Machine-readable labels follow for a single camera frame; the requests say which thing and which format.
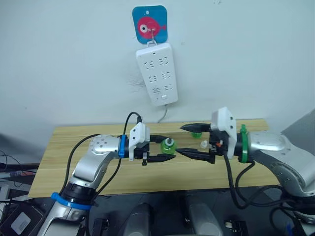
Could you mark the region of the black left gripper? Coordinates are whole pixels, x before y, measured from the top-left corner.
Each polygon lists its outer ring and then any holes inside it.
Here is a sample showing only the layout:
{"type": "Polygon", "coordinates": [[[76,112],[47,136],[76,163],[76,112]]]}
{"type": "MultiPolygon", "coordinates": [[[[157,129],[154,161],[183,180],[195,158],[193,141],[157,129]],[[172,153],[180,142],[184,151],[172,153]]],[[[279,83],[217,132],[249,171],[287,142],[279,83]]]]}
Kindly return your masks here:
{"type": "MultiPolygon", "coordinates": [[[[163,135],[150,135],[150,142],[161,144],[168,137],[163,135]]],[[[142,147],[136,146],[133,151],[134,159],[142,160],[141,165],[146,166],[148,163],[161,163],[169,161],[176,157],[176,155],[160,153],[157,155],[150,155],[150,143],[145,144],[142,147]]]]}

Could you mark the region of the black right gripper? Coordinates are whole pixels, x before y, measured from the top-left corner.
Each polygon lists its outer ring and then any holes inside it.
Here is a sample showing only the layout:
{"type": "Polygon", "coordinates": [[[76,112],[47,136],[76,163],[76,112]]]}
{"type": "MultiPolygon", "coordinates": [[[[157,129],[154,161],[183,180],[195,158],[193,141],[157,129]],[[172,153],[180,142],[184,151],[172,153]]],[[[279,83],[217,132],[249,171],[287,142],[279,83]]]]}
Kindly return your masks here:
{"type": "Polygon", "coordinates": [[[225,156],[228,152],[228,138],[226,131],[211,130],[209,123],[189,123],[182,125],[180,129],[191,133],[210,133],[209,153],[201,152],[194,148],[177,148],[176,151],[190,159],[207,161],[215,164],[216,156],[225,156]]]}

